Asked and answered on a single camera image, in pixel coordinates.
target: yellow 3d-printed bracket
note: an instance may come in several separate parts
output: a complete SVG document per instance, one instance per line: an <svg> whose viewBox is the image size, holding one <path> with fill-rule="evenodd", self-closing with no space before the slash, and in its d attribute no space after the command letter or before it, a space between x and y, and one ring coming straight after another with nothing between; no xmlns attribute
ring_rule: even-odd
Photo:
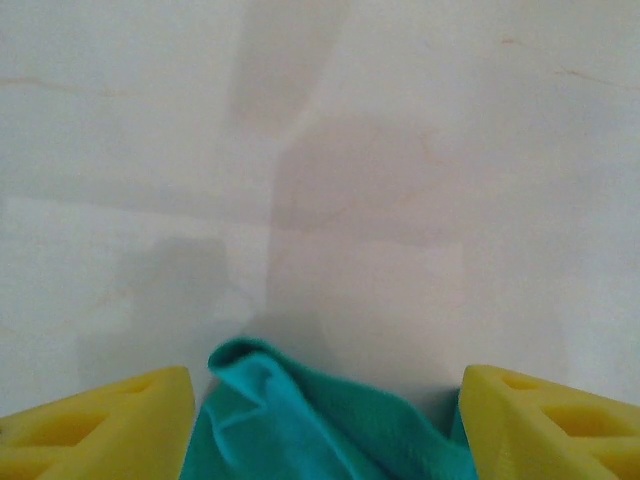
<svg viewBox="0 0 640 480"><path fill-rule="evenodd" d="M460 413L480 480L640 480L640 408L489 366Z"/></svg>
<svg viewBox="0 0 640 480"><path fill-rule="evenodd" d="M194 415L170 367L0 419L0 480L175 480Z"/></svg>

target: white surface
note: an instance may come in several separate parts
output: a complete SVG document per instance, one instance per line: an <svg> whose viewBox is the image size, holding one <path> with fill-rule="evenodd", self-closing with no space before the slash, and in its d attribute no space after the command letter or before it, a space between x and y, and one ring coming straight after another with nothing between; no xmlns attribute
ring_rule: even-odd
<svg viewBox="0 0 640 480"><path fill-rule="evenodd" d="M0 3L0 414L247 330L437 411L640 403L633 0Z"/></svg>

